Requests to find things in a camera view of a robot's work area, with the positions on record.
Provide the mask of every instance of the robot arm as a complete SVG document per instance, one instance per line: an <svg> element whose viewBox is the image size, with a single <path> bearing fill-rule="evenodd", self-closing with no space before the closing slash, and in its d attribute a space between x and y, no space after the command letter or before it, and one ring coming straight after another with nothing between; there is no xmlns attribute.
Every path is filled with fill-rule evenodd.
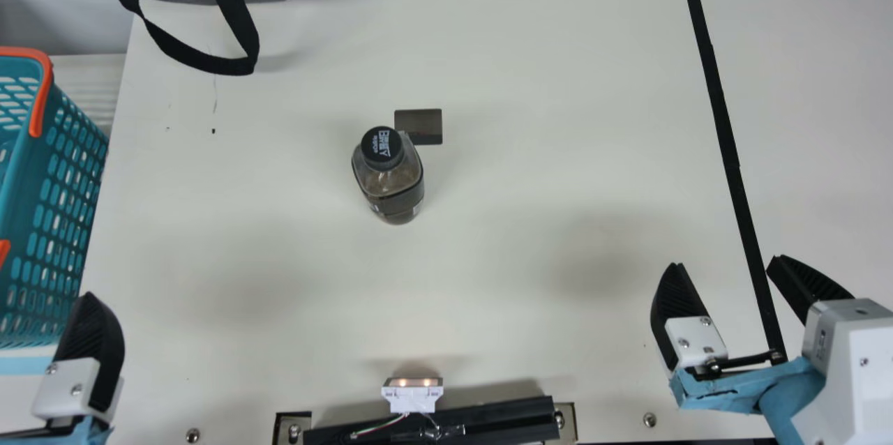
<svg viewBox="0 0 893 445"><path fill-rule="evenodd" d="M781 445L893 443L893 312L784 255L767 272L806 324L803 356L744 371L776 353L729 359L685 267L661 277L651 327L680 408L763 414Z"/></svg>
<svg viewBox="0 0 893 445"><path fill-rule="evenodd" d="M92 293L74 303L31 413L43 428L0 435L2 445L102 445L112 429L123 379L124 336Z"/></svg>

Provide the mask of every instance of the bag handle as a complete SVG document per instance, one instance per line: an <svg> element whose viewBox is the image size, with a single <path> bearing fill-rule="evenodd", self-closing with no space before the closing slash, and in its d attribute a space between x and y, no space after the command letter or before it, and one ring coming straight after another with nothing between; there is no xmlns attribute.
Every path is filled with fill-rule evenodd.
<svg viewBox="0 0 893 445"><path fill-rule="evenodd" d="M247 54L242 58L222 58L203 53L191 45L184 44L178 38L150 22L140 8L140 0L119 0L121 5L130 12L140 16L146 23L146 30L152 36L160 50L179 63L194 69L216 73L219 75L248 75L254 73L258 54L261 51L261 42L257 34L254 20L248 12L245 0L215 0L227 25L230 26L236 40Z"/></svg>

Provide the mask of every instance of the dark liquid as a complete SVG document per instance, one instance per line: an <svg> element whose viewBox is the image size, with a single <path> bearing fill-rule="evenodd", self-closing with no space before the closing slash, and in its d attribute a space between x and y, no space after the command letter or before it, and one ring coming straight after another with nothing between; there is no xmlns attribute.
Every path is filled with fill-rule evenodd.
<svg viewBox="0 0 893 445"><path fill-rule="evenodd" d="M421 208L421 200L425 197L424 178L420 178L408 190L404 190L395 196L373 197L366 196L369 201L369 207L373 212L387 223L393 225L401 225L401 223L410 222L418 214Z"/></svg>

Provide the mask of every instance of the metal bracket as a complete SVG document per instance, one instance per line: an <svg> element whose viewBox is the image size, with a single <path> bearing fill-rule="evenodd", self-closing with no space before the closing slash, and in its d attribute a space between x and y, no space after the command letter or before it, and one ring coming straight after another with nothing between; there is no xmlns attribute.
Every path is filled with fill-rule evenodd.
<svg viewBox="0 0 893 445"><path fill-rule="evenodd" d="M558 439L549 439L546 445L575 445L577 443L577 413L573 403L555 403L555 422L558 423Z"/></svg>
<svg viewBox="0 0 893 445"><path fill-rule="evenodd" d="M312 422L310 412L276 414L272 445L303 445L303 432L310 429ZM555 403L555 422L558 423L558 439L550 439L544 445L576 445L577 413L573 403Z"/></svg>
<svg viewBox="0 0 893 445"><path fill-rule="evenodd" d="M310 412L276 414L273 445L303 445L303 432L310 429Z"/></svg>

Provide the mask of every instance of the wire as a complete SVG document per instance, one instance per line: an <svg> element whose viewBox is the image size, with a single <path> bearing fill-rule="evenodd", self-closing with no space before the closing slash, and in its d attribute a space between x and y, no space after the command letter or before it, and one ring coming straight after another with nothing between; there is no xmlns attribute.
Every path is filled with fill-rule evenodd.
<svg viewBox="0 0 893 445"><path fill-rule="evenodd" d="M360 429L360 431L354 431L354 432L350 433L350 439L357 439L360 436L369 435L370 432L379 431L379 429L384 429L390 425L395 425L396 423L399 423L401 420L406 419L406 417L408 417L408 416L409 416L409 413L399 414L399 416L397 416L396 418L393 418L393 419L389 420L388 422L383 423L382 425L377 425L377 426L369 427L366 429Z"/></svg>

